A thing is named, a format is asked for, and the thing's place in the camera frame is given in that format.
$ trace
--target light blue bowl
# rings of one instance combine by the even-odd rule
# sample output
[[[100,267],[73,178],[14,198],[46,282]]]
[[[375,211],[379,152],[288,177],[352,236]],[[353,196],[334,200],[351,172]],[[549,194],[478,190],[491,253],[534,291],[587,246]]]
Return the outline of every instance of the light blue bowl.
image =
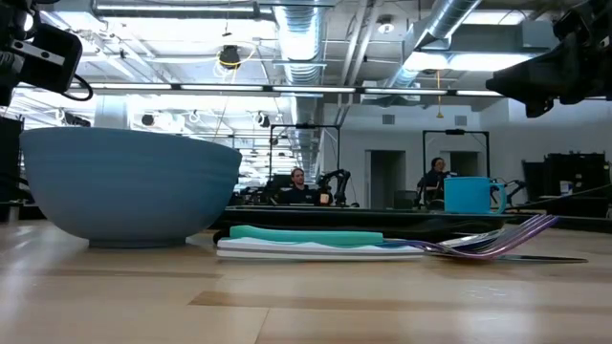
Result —
[[[29,130],[21,147],[42,212],[94,247],[183,244],[223,213],[242,159],[212,142],[104,128]]]

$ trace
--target mug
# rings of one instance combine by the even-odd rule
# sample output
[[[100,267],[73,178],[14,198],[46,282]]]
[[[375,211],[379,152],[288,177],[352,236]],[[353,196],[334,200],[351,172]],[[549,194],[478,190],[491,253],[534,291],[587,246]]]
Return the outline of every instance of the mug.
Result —
[[[491,212],[491,187],[499,190],[501,204]],[[506,210],[504,184],[491,183],[487,177],[457,177],[444,179],[444,210],[462,214],[501,214]]]

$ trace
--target table surface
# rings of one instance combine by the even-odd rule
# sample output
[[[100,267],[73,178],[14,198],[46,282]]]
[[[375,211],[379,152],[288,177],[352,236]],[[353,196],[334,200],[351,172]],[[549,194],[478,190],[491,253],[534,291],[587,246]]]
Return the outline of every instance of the table surface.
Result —
[[[588,264],[218,261],[89,249],[46,222],[0,226],[10,344],[612,342],[612,236],[551,229],[517,252]]]

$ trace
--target fork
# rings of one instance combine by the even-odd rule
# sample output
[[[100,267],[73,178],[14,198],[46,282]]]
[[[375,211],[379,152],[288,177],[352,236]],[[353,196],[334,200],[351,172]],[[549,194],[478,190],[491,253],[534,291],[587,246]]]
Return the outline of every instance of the fork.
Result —
[[[440,244],[432,244],[420,241],[410,241],[410,245],[420,248],[425,252],[432,254],[450,255],[460,258],[491,260],[502,254],[510,251],[513,248],[525,243],[533,238],[546,228],[553,226],[558,218],[551,215],[537,215],[527,220],[516,230],[504,230],[505,233],[500,235],[488,245],[479,248],[478,250],[462,250],[453,247],[448,247]]]

